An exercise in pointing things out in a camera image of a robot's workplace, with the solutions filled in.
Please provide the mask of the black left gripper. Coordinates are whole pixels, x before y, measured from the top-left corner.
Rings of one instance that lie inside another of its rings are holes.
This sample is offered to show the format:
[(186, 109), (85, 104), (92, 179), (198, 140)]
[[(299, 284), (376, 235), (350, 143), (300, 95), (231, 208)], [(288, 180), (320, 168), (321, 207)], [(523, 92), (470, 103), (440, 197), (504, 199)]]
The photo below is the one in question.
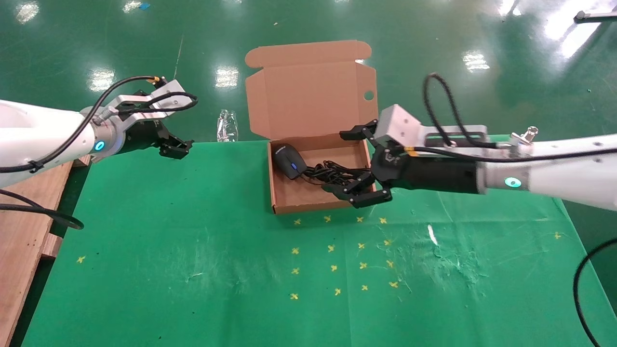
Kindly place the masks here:
[[(150, 93), (137, 90), (136, 97), (152, 98)], [(174, 135), (167, 137), (167, 128), (161, 121), (139, 121), (125, 133), (125, 141), (118, 154), (125, 154), (150, 147), (159, 148), (159, 154), (165, 158), (182, 160), (189, 154), (194, 140), (183, 141)]]

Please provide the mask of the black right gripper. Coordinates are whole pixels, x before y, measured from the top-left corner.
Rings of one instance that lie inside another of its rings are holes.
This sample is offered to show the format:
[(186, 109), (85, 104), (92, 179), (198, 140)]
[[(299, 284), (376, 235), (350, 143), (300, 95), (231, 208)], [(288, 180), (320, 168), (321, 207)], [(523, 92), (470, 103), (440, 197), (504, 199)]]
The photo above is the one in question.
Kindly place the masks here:
[[(340, 131), (345, 141), (367, 140), (379, 145), (375, 139), (378, 120), (356, 125), (348, 131)], [(376, 189), (375, 182), (383, 186)], [(345, 200), (356, 209), (390, 202), (390, 187), (406, 190), (432, 190), (479, 195), (478, 165), (470, 160), (444, 157), (394, 156), (378, 147), (372, 156), (372, 172), (364, 172), (359, 178), (345, 185), (323, 184), (322, 189)]]

